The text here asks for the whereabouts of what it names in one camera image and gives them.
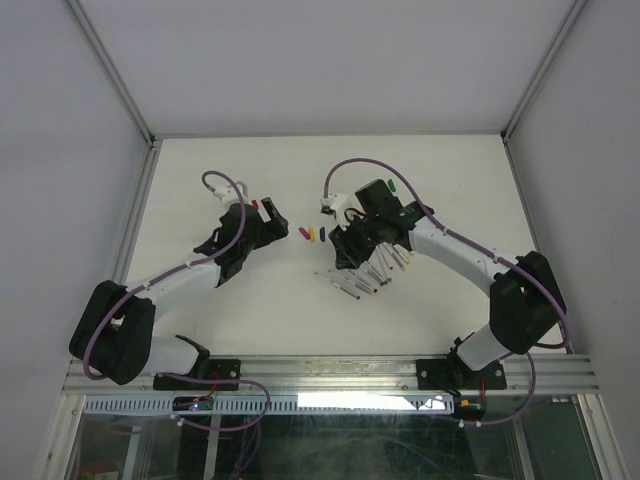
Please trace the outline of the red square-cap pen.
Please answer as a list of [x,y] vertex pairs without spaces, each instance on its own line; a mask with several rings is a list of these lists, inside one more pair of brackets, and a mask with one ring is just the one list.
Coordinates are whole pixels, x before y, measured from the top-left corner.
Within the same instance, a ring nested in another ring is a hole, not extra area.
[[392,271],[394,269],[393,258],[389,255],[389,252],[386,250],[386,248],[384,246],[380,246],[379,250],[381,252],[381,255],[382,255],[382,258],[383,258],[383,262],[384,262],[386,268],[389,271]]

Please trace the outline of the yellow pen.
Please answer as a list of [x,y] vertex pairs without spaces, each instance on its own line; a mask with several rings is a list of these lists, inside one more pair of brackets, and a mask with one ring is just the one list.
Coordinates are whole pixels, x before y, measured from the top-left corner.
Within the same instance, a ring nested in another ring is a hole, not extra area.
[[411,261],[409,260],[409,257],[405,254],[403,254],[398,247],[396,247],[395,245],[392,246],[393,250],[395,251],[396,255],[400,258],[401,262],[402,262],[402,269],[404,271],[407,270],[408,266],[410,265]]

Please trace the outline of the purple pen cap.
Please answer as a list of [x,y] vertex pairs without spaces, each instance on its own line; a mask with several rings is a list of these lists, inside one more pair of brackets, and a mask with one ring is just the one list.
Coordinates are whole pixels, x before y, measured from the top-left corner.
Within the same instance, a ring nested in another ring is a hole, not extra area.
[[310,240],[310,234],[305,228],[299,227],[298,231],[306,240]]

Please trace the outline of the purple cap marker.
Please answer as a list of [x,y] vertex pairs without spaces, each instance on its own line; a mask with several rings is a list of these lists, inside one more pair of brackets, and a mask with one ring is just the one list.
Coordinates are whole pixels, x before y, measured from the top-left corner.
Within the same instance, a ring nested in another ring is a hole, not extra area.
[[333,280],[331,278],[329,278],[328,276],[318,272],[318,271],[314,271],[314,275],[321,279],[323,282],[331,285],[332,287],[340,290],[341,292],[349,295],[351,298],[355,299],[355,300],[360,300],[361,296],[357,293],[352,292],[351,290],[347,289],[345,286],[343,286],[342,284],[340,284],[339,282],[337,282],[336,280]]

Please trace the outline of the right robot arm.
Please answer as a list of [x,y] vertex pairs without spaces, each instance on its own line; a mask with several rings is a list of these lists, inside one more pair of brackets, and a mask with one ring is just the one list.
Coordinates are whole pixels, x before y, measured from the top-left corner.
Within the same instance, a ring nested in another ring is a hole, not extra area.
[[402,204],[381,180],[359,189],[356,198],[359,209],[344,194],[327,193],[321,199],[322,213],[337,223],[328,235],[337,269],[358,269],[377,247],[399,245],[448,267],[487,295],[488,323],[450,354],[447,374],[455,385],[469,387],[490,363],[527,353],[565,314],[550,264],[540,253],[484,251],[439,224],[433,211],[418,201]]

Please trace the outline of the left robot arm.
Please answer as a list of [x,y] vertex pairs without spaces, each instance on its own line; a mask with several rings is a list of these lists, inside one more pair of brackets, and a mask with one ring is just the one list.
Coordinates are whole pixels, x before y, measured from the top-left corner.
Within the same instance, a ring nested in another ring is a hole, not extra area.
[[252,203],[230,204],[211,237],[167,273],[130,285],[99,283],[71,337],[70,354],[118,385],[142,374],[174,374],[192,389],[218,379],[207,348],[183,335],[158,337],[154,325],[195,295],[227,283],[250,253],[288,235],[288,221],[272,199],[261,204],[267,220]]

